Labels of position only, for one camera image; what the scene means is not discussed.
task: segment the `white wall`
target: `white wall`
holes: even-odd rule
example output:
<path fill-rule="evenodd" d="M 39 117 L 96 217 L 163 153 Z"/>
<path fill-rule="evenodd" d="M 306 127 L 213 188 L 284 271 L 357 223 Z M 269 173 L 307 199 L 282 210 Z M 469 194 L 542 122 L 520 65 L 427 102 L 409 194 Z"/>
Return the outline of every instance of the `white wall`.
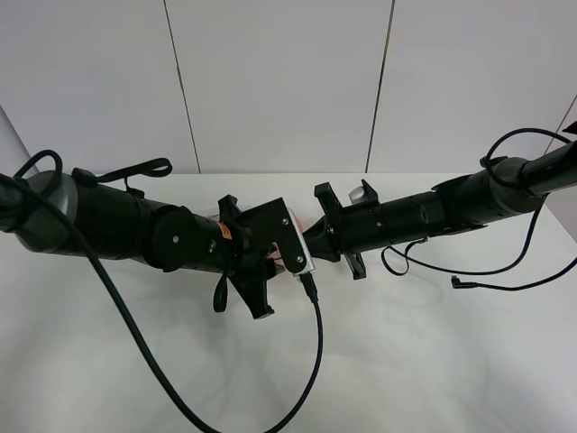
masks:
<path fill-rule="evenodd" d="M 28 160 L 28 154 L 2 106 L 0 106 L 0 173 L 12 176 Z"/>
<path fill-rule="evenodd" d="M 203 172 L 364 171 L 389 0 L 169 0 Z"/>
<path fill-rule="evenodd" d="M 364 171 L 390 0 L 167 8 L 0 4 L 0 103 L 30 153 L 94 171 L 158 156 L 179 172 Z M 573 0 L 398 0 L 369 171 L 476 171 L 505 132 L 554 130 L 575 92 L 575 16 Z M 26 153 L 12 128 L 0 134 L 12 172 Z M 525 135 L 503 153 L 547 143 Z M 575 194 L 549 199 L 573 234 Z"/>
<path fill-rule="evenodd" d="M 575 16 L 574 0 L 397 1 L 370 172 L 475 171 L 510 130 L 555 130 L 575 96 Z"/>
<path fill-rule="evenodd" d="M 3 1 L 0 59 L 0 102 L 31 153 L 197 171 L 161 0 Z"/>

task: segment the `white table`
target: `white table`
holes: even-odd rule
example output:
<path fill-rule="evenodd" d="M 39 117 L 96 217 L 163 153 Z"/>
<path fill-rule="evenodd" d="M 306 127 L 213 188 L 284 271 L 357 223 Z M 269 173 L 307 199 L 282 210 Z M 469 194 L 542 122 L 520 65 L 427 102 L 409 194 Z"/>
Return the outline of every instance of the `white table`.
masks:
<path fill-rule="evenodd" d="M 387 201 L 451 175 L 365 175 Z M 180 175 L 137 179 L 148 198 L 216 208 L 225 194 L 254 206 L 284 197 L 310 224 L 331 181 L 344 203 L 363 175 Z M 492 269 L 517 257 L 529 216 L 420 245 L 425 261 Z M 577 244 L 548 210 L 513 272 L 519 284 L 561 270 Z M 573 432 L 577 429 L 577 272 L 518 293 L 452 290 L 450 275 L 412 268 L 398 278 L 364 255 L 368 278 L 316 261 L 325 355 L 316 386 L 287 432 Z M 402 266 L 401 261 L 392 259 Z M 316 350 L 315 317 L 289 274 L 269 283 L 276 314 L 253 321 L 231 288 L 212 310 L 217 276 L 163 274 L 107 262 L 160 365 L 206 422 L 261 432 L 294 405 Z M 29 253 L 0 237 L 0 431 L 189 432 L 156 383 L 86 259 Z"/>

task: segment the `wire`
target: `wire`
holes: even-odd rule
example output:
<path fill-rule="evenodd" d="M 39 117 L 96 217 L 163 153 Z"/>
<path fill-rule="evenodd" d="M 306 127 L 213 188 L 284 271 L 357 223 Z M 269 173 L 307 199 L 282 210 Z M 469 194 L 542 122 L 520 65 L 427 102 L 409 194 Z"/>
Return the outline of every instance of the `wire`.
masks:
<path fill-rule="evenodd" d="M 54 172 L 52 173 L 49 182 L 41 191 L 41 195 L 43 197 L 48 197 L 54 191 L 54 189 L 58 187 L 60 184 L 60 178 L 62 177 L 62 158 L 60 158 L 60 155 L 58 155 L 55 151 L 46 150 L 36 153 L 16 172 L 16 174 L 14 174 L 15 178 L 21 179 L 22 176 L 24 176 L 35 164 L 46 157 L 52 158 L 54 160 Z M 28 209 L 26 205 L 8 209 L 0 214 L 0 218 L 22 215 L 23 212 L 26 212 L 27 210 L 30 209 Z"/>
<path fill-rule="evenodd" d="M 494 290 L 505 290 L 505 291 L 518 291 L 518 290 L 525 290 L 531 289 L 533 287 L 542 286 L 543 284 L 547 284 L 548 282 L 557 280 L 560 277 L 563 277 L 568 271 L 573 269 L 577 265 L 577 257 L 573 259 L 571 263 L 569 263 L 566 267 L 564 267 L 561 271 L 556 273 L 555 275 L 551 275 L 550 277 L 545 278 L 544 280 L 531 282 L 529 284 L 525 284 L 523 286 L 516 286 L 516 287 L 507 287 L 507 286 L 496 286 L 494 284 L 484 284 L 482 282 L 461 282 L 457 277 L 453 276 L 451 279 L 451 283 L 455 289 L 474 289 L 475 287 L 482 287 L 485 289 L 494 289 Z"/>
<path fill-rule="evenodd" d="M 409 262 L 419 264 L 421 266 L 424 266 L 428 269 L 432 269 L 434 271 L 440 271 L 440 272 L 446 272 L 446 273 L 452 273 L 452 274 L 458 274 L 458 275 L 495 275 L 497 273 L 503 273 L 506 271 L 510 271 L 515 266 L 520 264 L 521 261 L 525 258 L 525 255 L 527 254 L 527 251 L 529 250 L 529 246 L 531 245 L 531 239 L 533 238 L 533 233 L 535 232 L 535 226 L 537 224 L 537 219 L 539 218 L 539 214 L 541 213 L 541 209 L 543 209 L 543 207 L 540 207 L 538 210 L 536 210 L 533 213 L 533 217 L 531 218 L 531 223 L 529 224 L 529 229 L 527 230 L 527 237 L 525 238 L 525 243 L 523 244 L 523 249 L 521 250 L 521 254 L 519 255 L 519 257 L 517 259 L 515 259 L 515 261 L 512 264 L 505 266 L 504 268 L 497 269 L 495 271 L 475 271 L 475 272 L 474 271 L 456 271 L 455 269 L 445 269 L 445 268 L 442 268 L 440 266 L 434 266 L 433 264 L 420 262 L 417 259 L 409 257 L 408 252 L 411 250 L 411 248 L 413 248 L 413 246 L 415 246 L 416 244 L 422 244 L 423 242 L 426 241 L 426 239 L 421 239 L 418 241 L 411 242 L 409 245 L 407 245 L 407 248 L 405 248 L 404 253 L 402 253 L 401 251 L 399 251 L 398 249 L 396 249 L 393 246 L 388 246 L 384 250 L 382 250 L 382 252 L 380 253 L 380 259 L 382 260 L 382 264 L 385 266 L 385 268 L 387 268 L 387 270 L 390 273 L 392 273 L 393 275 L 397 275 L 398 277 L 402 277 L 403 275 L 407 274 L 408 268 L 409 268 Z M 390 265 L 387 263 L 387 259 L 385 258 L 385 253 L 387 252 L 387 250 L 391 250 L 392 252 L 405 258 L 405 261 L 407 262 L 407 269 L 404 272 L 395 271 L 390 267 Z"/>
<path fill-rule="evenodd" d="M 493 156 L 493 153 L 497 150 L 497 148 L 499 146 L 501 146 L 503 144 L 503 142 L 505 142 L 507 139 L 511 138 L 514 135 L 525 134 L 525 133 L 547 135 L 547 136 L 553 137 L 554 139 L 559 140 L 560 142 L 563 142 L 565 144 L 571 143 L 571 140 L 569 140 L 568 138 L 565 138 L 560 134 L 552 133 L 551 131 L 547 131 L 546 129 L 541 129 L 541 128 L 521 128 L 521 129 L 516 129 L 515 131 L 511 131 L 510 133 L 503 135 L 501 138 L 499 138 L 497 140 L 497 142 L 495 144 L 493 144 L 490 147 L 489 151 L 487 152 L 487 156 L 485 156 L 485 169 L 487 170 L 487 174 L 489 174 L 489 177 L 491 179 L 495 180 L 495 182 L 497 182 L 502 187 L 516 188 L 518 186 L 518 180 L 516 182 L 509 182 L 509 181 L 501 179 L 499 176 L 497 176 L 497 174 L 495 174 L 495 171 L 493 170 L 493 168 L 490 165 L 490 160 Z"/>
<path fill-rule="evenodd" d="M 38 205 L 43 206 L 56 219 L 58 219 L 60 221 L 60 223 L 69 231 L 70 235 L 77 242 L 78 246 L 80 248 L 82 248 L 84 253 L 87 255 L 87 258 L 90 261 L 90 263 L 92 264 L 94 270 L 96 271 L 96 274 L 98 275 L 98 277 L 100 277 L 100 280 L 105 285 L 106 290 L 108 290 L 110 297 L 112 298 L 114 304 L 118 308 L 118 312 L 122 316 L 124 323 L 128 327 L 128 330 L 130 331 L 131 335 L 133 336 L 134 342 L 136 343 L 139 350 L 141 351 L 141 354 L 144 357 L 146 364 L 151 368 L 152 374 L 154 374 L 156 379 L 159 381 L 160 386 L 168 394 L 168 396 L 172 400 L 172 402 L 179 408 L 180 412 L 192 424 L 194 424 L 195 427 L 197 427 L 200 431 L 202 431 L 204 433 L 219 433 L 218 430 L 211 428 L 202 419 L 200 419 L 187 406 L 187 404 L 182 400 L 182 398 L 179 396 L 177 391 L 174 389 L 174 387 L 170 383 L 169 379 L 166 377 L 166 375 L 164 374 L 164 372 L 161 370 L 160 366 L 156 362 L 156 359 L 154 358 L 154 355 L 152 354 L 151 349 L 146 344 L 146 341 L 144 340 L 144 337 L 142 336 L 140 329 L 136 325 L 136 322 L 134 322 L 134 319 L 133 319 L 133 316 L 132 316 L 130 310 L 128 309 L 128 307 L 126 307 L 126 304 L 124 303 L 122 296 L 120 295 L 120 293 L 118 292 L 118 289 L 115 287 L 114 283 L 110 279 L 110 276 L 106 272 L 104 266 L 102 265 L 100 260 L 98 260 L 98 256 L 97 256 L 96 252 L 92 249 L 92 247 L 88 243 L 87 239 L 74 226 L 72 221 L 70 221 L 64 214 L 62 214 L 62 212 L 60 212 L 58 210 L 57 207 L 55 207 L 53 204 L 51 204 L 41 194 L 29 189 L 27 186 L 21 184 L 20 182 L 18 182 L 16 180 L 13 180 L 13 179 L 5 176 L 4 174 L 0 174 L 0 185 L 5 185 L 6 187 L 17 189 L 21 193 L 23 193 L 27 198 L 31 198 Z M 277 433 L 282 428 L 284 428 L 294 418 L 294 416 L 297 414 L 298 410 L 300 410 L 300 408 L 304 404 L 305 400 L 307 399 L 307 396 L 310 393 L 310 391 L 313 387 L 313 384 L 315 383 L 315 379 L 318 375 L 318 371 L 319 371 L 320 364 L 321 364 L 324 338 L 323 338 L 323 320 L 321 318 L 321 311 L 320 311 L 320 308 L 318 306 L 318 302 L 314 300 L 313 306 L 315 308 L 316 325 L 317 325 L 317 332 L 318 332 L 318 344 L 317 344 L 316 360 L 315 360 L 315 366 L 313 368 L 313 372 L 310 376 L 310 379 L 308 380 L 308 383 L 307 383 L 307 386 L 305 387 L 305 390 L 303 391 L 300 398 L 298 399 L 297 404 L 292 408 L 292 410 L 290 410 L 290 412 L 283 419 L 281 419 L 279 421 L 279 423 L 277 423 L 274 427 L 267 430 L 265 433 Z"/>

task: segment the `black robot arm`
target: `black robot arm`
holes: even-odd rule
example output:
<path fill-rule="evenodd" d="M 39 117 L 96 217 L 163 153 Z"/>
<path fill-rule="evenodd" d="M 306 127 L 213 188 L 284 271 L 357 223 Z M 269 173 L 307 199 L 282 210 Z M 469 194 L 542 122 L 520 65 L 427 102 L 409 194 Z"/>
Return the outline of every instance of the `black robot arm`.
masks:
<path fill-rule="evenodd" d="M 58 177 L 58 186 L 47 199 L 72 221 L 99 258 L 133 259 L 164 272 L 180 268 L 219 272 L 223 278 L 215 289 L 215 311 L 226 308 L 229 280 L 254 318 L 272 314 L 267 280 L 285 268 L 296 276 L 314 270 L 297 221 L 283 199 L 242 212 L 236 198 L 226 196 L 218 202 L 220 217 L 215 221 L 186 207 L 148 200 L 127 182 L 126 190 L 103 185 L 134 174 L 159 177 L 154 170 L 159 164 L 166 166 L 161 175 L 168 175 L 169 162 L 161 159 L 101 177 L 74 169 L 71 175 L 45 171 L 20 181 L 44 191 Z M 28 205 L 23 194 L 1 186 L 0 230 L 15 233 L 26 248 L 37 253 L 84 255 L 54 215 L 44 207 Z M 277 249 L 284 267 L 270 258 Z"/>
<path fill-rule="evenodd" d="M 441 183 L 431 191 L 380 203 L 365 181 L 343 207 L 330 184 L 315 187 L 325 212 L 305 232 L 313 257 L 345 257 L 355 280 L 366 277 L 361 253 L 418 239 L 454 235 L 533 212 L 547 194 L 577 185 L 577 145 L 568 143 L 534 161 L 499 157 L 481 160 L 485 170 Z"/>
<path fill-rule="evenodd" d="M 379 202 L 366 181 L 350 194 L 353 204 L 348 207 L 341 205 L 328 183 L 318 185 L 315 196 L 325 216 L 304 236 L 282 198 L 242 212 L 236 198 L 226 196 L 219 200 L 220 217 L 215 221 L 185 207 L 148 200 L 127 181 L 126 190 L 103 185 L 135 174 L 168 175 L 171 167 L 164 159 L 100 177 L 79 169 L 62 174 L 57 163 L 56 171 L 17 179 L 45 194 L 98 257 L 133 259 L 165 272 L 185 268 L 222 273 L 215 311 L 226 307 L 229 280 L 252 316 L 264 318 L 273 312 L 266 282 L 283 269 L 270 258 L 276 249 L 284 267 L 297 276 L 314 270 L 311 256 L 338 262 L 343 255 L 354 279 L 364 278 L 364 251 L 476 230 L 539 209 L 548 193 L 577 184 L 576 150 L 569 143 L 534 161 L 483 159 L 485 170 L 387 203 Z M 59 161 L 54 152 L 45 152 Z M 0 187 L 0 230 L 15 233 L 34 252 L 84 254 L 57 218 L 6 186 Z"/>

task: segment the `cable plug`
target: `cable plug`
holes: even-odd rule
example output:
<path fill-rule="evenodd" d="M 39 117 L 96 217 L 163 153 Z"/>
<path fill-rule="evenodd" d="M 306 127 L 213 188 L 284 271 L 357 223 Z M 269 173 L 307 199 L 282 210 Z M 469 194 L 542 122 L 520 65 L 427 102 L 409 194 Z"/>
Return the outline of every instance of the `cable plug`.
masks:
<path fill-rule="evenodd" d="M 303 287 L 305 288 L 305 292 L 307 293 L 308 298 L 313 304 L 318 303 L 318 296 L 316 292 L 316 284 L 315 280 L 313 279 L 313 274 L 311 272 L 303 273 L 302 275 L 298 276 L 300 278 L 300 282 L 302 282 Z"/>
<path fill-rule="evenodd" d="M 453 285 L 454 289 L 474 289 L 475 287 L 479 287 L 478 282 L 474 281 L 461 282 L 459 277 L 457 277 L 456 275 L 453 275 L 451 277 L 451 284 Z"/>

